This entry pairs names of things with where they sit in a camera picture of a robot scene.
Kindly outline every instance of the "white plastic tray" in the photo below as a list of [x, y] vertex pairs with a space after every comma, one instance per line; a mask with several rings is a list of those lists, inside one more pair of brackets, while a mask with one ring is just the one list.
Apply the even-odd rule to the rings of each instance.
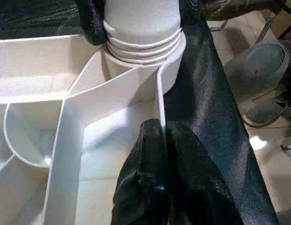
[[110, 224], [141, 123], [165, 129], [182, 36], [167, 61], [147, 66], [82, 36], [0, 41], [0, 225]]

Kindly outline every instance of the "metal chair leg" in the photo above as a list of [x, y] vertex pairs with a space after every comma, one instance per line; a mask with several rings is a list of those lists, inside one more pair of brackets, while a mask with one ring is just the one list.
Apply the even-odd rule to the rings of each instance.
[[263, 38], [265, 37], [267, 31], [269, 30], [272, 22], [274, 21], [275, 17], [276, 17], [276, 14], [274, 12], [271, 12], [270, 15], [269, 15], [268, 20], [266, 21], [265, 26], [263, 27], [258, 39], [256, 40], [256, 43], [258, 43], [258, 42], [263, 40]]
[[228, 20], [225, 20], [223, 22], [223, 24], [221, 24], [219, 27], [210, 27], [209, 29], [211, 32], [212, 31], [221, 31], [226, 26], [227, 23], [228, 23]]

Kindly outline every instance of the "white compartment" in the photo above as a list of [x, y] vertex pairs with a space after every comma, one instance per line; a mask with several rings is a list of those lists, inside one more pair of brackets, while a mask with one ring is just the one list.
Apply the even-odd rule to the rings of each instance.
[[[159, 83], [158, 88], [156, 74], [144, 80], [141, 68], [135, 68], [65, 100], [50, 169], [45, 225], [110, 224], [117, 177], [141, 123], [158, 118], [165, 127]], [[144, 85], [154, 85], [151, 97], [143, 97]]]
[[0, 105], [0, 170], [12, 155], [12, 152], [6, 143], [3, 132], [3, 121], [6, 107], [7, 105]]
[[8, 104], [4, 133], [11, 151], [23, 162], [49, 168], [62, 101]]
[[98, 48], [80, 35], [0, 40], [0, 103], [62, 99]]
[[12, 156], [0, 171], [0, 225], [42, 225], [47, 173]]

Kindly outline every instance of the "ribbed cylinder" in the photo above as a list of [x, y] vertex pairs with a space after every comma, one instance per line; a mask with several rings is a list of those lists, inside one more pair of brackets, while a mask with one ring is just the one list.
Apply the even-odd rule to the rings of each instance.
[[181, 37], [179, 0], [106, 0], [109, 51], [130, 63], [165, 60]]

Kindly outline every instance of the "black leather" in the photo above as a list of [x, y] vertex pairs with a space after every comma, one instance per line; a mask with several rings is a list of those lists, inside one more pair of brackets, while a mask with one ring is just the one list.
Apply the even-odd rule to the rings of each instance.
[[230, 191], [204, 145], [186, 126], [167, 123], [172, 225], [243, 225]]
[[189, 127], [227, 183], [245, 225], [278, 224], [205, 20], [184, 26], [187, 46], [164, 97], [167, 121]]

